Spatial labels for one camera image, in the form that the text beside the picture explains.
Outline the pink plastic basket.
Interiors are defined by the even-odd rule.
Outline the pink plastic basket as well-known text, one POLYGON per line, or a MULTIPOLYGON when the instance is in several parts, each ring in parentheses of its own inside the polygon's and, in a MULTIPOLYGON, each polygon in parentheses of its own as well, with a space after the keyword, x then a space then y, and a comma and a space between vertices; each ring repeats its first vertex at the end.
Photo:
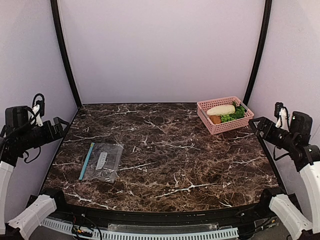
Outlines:
POLYGON ((245 127, 254 113, 236 96, 197 102, 197 114, 211 135, 245 127))

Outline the brown fried food piece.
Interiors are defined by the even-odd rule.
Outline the brown fried food piece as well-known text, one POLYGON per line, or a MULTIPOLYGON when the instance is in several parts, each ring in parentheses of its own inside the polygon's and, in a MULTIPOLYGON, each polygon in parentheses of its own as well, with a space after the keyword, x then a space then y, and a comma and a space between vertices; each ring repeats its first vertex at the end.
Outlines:
POLYGON ((218 116, 218 115, 211 115, 209 119, 214 125, 218 125, 222 123, 221 116, 218 116))

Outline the clear zip top bag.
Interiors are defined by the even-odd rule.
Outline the clear zip top bag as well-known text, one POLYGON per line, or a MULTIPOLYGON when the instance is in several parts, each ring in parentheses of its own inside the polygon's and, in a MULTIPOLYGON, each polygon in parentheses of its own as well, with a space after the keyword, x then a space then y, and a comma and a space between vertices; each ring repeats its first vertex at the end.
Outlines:
POLYGON ((117 177, 123 150, 123 144, 92 142, 78 180, 99 180, 113 184, 117 177))

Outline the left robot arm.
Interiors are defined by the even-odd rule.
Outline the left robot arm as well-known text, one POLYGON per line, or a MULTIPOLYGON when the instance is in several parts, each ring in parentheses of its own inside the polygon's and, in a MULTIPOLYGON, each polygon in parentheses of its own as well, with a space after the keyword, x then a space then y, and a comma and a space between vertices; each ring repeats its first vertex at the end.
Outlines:
POLYGON ((46 189, 24 211, 5 221, 9 182, 19 158, 30 149, 60 140, 66 136, 69 123, 59 117, 42 121, 43 103, 33 107, 16 106, 5 110, 5 126, 0 133, 0 238, 27 240, 43 220, 66 205, 62 190, 46 189))

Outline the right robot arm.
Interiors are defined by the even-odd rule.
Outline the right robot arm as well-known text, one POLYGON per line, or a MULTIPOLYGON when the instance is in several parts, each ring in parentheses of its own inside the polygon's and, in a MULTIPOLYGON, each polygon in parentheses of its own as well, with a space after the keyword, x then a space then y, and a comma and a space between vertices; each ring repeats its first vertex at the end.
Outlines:
POLYGON ((320 149, 309 143, 313 119, 294 111, 288 129, 266 117, 251 119, 249 126, 256 135, 278 182, 277 187, 263 190, 255 212, 260 217, 274 214, 293 240, 320 238, 320 149), (311 218, 308 219, 285 190, 276 161, 288 157, 307 195, 311 218))

